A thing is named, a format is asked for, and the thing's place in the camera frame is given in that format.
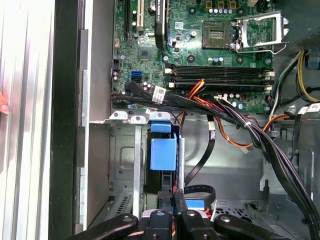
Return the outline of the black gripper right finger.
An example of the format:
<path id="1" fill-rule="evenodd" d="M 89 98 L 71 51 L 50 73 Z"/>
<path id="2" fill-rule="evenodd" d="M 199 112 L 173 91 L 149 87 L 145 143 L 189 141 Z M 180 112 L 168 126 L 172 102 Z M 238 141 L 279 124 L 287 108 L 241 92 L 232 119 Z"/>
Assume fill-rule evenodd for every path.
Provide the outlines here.
<path id="1" fill-rule="evenodd" d="M 230 214 L 220 214 L 213 222 L 199 211 L 189 210 L 184 191 L 174 193 L 178 214 L 177 238 L 179 240 L 283 240 L 284 237 Z"/>

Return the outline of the person's hand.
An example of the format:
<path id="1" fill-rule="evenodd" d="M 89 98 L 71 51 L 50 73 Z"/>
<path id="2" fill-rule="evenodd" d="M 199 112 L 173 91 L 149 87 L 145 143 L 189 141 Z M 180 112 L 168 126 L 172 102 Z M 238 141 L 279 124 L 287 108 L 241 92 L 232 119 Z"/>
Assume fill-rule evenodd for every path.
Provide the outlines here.
<path id="1" fill-rule="evenodd" d="M 8 101 L 5 99 L 2 92 L 0 92 L 0 112 L 6 115 L 10 112 Z"/>

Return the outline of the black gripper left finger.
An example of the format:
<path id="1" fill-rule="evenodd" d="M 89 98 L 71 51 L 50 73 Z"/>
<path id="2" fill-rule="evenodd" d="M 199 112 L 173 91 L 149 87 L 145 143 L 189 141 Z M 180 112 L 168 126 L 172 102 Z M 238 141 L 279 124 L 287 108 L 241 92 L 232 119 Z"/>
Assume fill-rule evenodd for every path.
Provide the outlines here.
<path id="1" fill-rule="evenodd" d="M 170 191 L 159 191 L 157 208 L 143 211 L 141 218 L 122 213 L 70 240 L 170 240 L 172 238 L 172 198 Z"/>

